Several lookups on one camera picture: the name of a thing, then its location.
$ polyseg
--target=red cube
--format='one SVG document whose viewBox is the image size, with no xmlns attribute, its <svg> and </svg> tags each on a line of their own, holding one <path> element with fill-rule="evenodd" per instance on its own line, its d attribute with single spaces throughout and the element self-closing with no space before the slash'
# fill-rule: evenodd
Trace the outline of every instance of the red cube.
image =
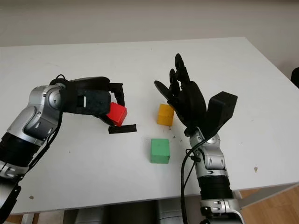
<svg viewBox="0 0 299 224">
<path fill-rule="evenodd" d="M 127 115 L 126 107 L 111 102 L 110 104 L 110 113 L 107 116 L 113 121 L 113 123 L 120 127 Z"/>
</svg>

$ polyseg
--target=wooden floor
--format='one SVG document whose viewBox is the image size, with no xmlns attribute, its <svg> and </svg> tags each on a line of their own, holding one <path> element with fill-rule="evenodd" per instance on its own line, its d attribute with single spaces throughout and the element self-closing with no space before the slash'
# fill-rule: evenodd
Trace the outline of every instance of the wooden floor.
<svg viewBox="0 0 299 224">
<path fill-rule="evenodd" d="M 246 190 L 241 194 L 246 197 L 256 191 Z M 242 214 L 246 224 L 299 224 L 299 186 L 251 205 Z M 21 224 L 21 216 L 12 216 L 8 221 Z"/>
</svg>

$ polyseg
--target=white wall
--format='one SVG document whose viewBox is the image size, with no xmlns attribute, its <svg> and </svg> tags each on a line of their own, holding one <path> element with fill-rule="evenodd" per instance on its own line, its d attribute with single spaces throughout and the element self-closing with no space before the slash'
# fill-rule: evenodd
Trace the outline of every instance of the white wall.
<svg viewBox="0 0 299 224">
<path fill-rule="evenodd" d="M 245 36 L 287 77 L 299 67 L 299 2 L 0 0 L 0 46 Z"/>
</svg>

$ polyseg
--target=white table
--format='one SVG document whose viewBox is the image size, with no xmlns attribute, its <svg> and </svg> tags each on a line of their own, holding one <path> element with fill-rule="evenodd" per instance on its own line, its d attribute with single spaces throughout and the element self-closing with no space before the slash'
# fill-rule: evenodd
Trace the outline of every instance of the white table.
<svg viewBox="0 0 299 224">
<path fill-rule="evenodd" d="M 60 73 L 69 80 L 106 76 L 122 82 L 124 124 L 137 124 L 136 133 L 109 135 L 95 117 L 64 114 L 50 150 L 20 182 L 13 213 L 179 196 L 180 166 L 190 145 L 176 116 L 171 130 L 156 124 L 165 99 L 154 86 L 154 80 L 169 85 L 178 52 L 206 101 L 220 91 L 238 96 L 233 118 L 219 131 L 231 188 L 298 182 L 299 90 L 245 38 L 6 47 L 0 48 L 3 134 L 30 91 Z M 151 138 L 170 140 L 168 165 L 150 163 Z M 286 187 L 278 188 L 273 193 Z M 186 194 L 198 193 L 193 173 Z"/>
</svg>

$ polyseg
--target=green cube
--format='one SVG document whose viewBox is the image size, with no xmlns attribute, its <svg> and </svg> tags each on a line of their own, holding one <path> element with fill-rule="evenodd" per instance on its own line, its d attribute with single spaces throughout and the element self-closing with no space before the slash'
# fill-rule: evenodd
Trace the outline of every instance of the green cube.
<svg viewBox="0 0 299 224">
<path fill-rule="evenodd" d="M 150 162 L 151 163 L 168 163 L 170 158 L 169 140 L 152 139 Z"/>
</svg>

